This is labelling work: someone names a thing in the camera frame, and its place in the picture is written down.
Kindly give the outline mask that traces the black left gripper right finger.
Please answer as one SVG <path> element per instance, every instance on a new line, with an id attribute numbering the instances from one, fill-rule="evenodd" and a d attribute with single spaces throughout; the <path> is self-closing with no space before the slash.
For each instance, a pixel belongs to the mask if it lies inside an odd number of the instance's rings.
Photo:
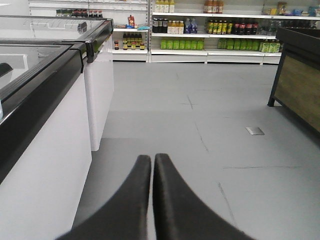
<path id="1" fill-rule="evenodd" d="M 158 240 L 249 240 L 188 186 L 166 153 L 155 155 L 153 214 Z"/>

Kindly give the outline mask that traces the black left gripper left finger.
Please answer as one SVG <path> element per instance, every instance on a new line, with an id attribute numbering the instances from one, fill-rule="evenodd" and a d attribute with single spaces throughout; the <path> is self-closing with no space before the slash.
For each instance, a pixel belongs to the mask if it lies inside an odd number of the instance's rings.
<path id="1" fill-rule="evenodd" d="M 60 240 L 146 240 L 151 158 L 139 155 L 114 195 Z"/>

